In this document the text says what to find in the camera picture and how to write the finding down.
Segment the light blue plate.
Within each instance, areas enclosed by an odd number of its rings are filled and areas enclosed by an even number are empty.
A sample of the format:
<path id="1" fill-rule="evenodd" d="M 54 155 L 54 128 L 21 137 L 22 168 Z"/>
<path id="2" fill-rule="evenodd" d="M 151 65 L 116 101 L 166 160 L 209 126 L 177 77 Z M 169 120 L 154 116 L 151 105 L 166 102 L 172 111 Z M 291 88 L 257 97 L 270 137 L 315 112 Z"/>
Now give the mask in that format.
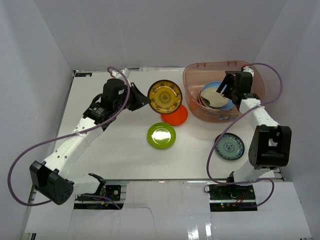
<path id="1" fill-rule="evenodd" d="M 210 82 L 208 84 L 206 84 L 202 89 L 207 89 L 207 88 L 218 88 L 220 86 L 222 82 L 221 81 L 213 81 L 213 82 Z M 229 99 L 229 102 L 227 105 L 223 106 L 223 107 L 220 107 L 220 108 L 213 108 L 213 107 L 209 107 L 207 106 L 208 108 L 211 108 L 211 109 L 215 109 L 215 110 L 230 110 L 234 107 L 234 104 L 232 103 L 232 101 Z"/>

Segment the cream brown glossy plate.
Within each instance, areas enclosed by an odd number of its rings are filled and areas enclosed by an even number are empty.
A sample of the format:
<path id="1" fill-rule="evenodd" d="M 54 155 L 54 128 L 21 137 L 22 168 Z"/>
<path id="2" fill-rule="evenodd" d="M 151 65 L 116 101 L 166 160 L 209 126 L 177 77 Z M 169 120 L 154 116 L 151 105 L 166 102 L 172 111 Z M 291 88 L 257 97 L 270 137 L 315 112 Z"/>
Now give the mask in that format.
<path id="1" fill-rule="evenodd" d="M 216 87 L 203 89 L 200 94 L 201 100 L 206 106 L 221 108 L 228 104 L 229 99 L 217 92 Z"/>

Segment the red teal floral plate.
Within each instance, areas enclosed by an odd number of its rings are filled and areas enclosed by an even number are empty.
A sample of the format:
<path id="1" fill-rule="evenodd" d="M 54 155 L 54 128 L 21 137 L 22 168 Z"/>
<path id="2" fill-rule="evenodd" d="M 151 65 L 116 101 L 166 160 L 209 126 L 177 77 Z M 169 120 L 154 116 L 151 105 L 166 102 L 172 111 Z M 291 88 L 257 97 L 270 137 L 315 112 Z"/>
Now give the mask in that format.
<path id="1" fill-rule="evenodd" d="M 202 96 L 201 96 L 201 93 L 202 93 L 202 88 L 199 90 L 199 92 L 198 92 L 198 102 L 199 102 L 199 104 L 200 105 L 202 105 L 203 107 L 207 107 L 205 104 L 204 104 L 204 102 L 203 102 L 203 100 L 202 100 Z"/>

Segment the yellow brown patterned plate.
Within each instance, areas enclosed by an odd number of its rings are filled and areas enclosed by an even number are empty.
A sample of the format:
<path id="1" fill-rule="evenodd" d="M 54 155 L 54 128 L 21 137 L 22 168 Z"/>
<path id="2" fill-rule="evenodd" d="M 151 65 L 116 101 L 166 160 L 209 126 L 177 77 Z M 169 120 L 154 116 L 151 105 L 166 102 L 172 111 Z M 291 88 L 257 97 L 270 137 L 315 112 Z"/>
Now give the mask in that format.
<path id="1" fill-rule="evenodd" d="M 183 102 L 180 87 L 173 81 L 162 79 L 154 82 L 147 92 L 150 107 L 161 115 L 175 113 Z"/>

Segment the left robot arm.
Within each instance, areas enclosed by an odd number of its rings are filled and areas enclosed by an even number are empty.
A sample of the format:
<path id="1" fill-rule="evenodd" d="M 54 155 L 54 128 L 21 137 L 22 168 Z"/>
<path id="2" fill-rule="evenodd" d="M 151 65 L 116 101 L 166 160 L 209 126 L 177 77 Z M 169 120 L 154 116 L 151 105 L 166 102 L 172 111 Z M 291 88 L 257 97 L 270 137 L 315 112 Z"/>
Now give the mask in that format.
<path id="1" fill-rule="evenodd" d="M 68 175 L 89 147 L 107 127 L 115 121 L 123 109 L 138 110 L 150 103 L 134 83 L 110 78 L 83 113 L 72 137 L 42 162 L 34 161 L 29 167 L 35 189 L 57 205 L 64 204 L 72 195 L 90 194 L 99 200 L 105 196 L 106 180 L 89 173 L 85 180 L 70 180 Z"/>

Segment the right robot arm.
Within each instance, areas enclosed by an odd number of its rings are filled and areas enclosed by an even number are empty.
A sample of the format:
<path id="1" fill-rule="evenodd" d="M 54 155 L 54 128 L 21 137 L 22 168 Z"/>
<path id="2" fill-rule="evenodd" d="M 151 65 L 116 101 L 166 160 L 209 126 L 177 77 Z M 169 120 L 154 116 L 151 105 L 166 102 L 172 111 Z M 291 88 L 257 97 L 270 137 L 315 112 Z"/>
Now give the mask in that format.
<path id="1" fill-rule="evenodd" d="M 254 130 L 248 160 L 227 178 L 229 184 L 225 192 L 233 200 L 243 195 L 242 185 L 252 184 L 265 173 L 287 166 L 290 156 L 291 128 L 272 119 L 258 95 L 251 92 L 252 84 L 252 73 L 226 71 L 217 89 L 218 93 L 232 101 Z"/>

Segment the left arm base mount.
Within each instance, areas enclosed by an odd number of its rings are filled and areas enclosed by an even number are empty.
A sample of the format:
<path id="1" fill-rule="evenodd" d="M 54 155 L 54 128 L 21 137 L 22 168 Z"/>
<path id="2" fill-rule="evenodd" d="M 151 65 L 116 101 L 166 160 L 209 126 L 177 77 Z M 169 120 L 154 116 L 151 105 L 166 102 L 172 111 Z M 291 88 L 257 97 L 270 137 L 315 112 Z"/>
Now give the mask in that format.
<path id="1" fill-rule="evenodd" d="M 75 198 L 75 210 L 121 210 L 124 201 L 121 185 L 106 185 L 95 193 L 84 193 Z"/>

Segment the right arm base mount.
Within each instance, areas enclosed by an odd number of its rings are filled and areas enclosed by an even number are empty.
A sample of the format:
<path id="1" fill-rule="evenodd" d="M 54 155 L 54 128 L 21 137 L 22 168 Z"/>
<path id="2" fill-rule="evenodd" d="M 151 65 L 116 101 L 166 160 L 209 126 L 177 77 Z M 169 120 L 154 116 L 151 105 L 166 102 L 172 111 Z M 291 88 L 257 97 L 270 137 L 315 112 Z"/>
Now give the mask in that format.
<path id="1" fill-rule="evenodd" d="M 209 197 L 212 213 L 257 211 L 257 201 L 252 185 L 208 184 L 203 188 Z"/>

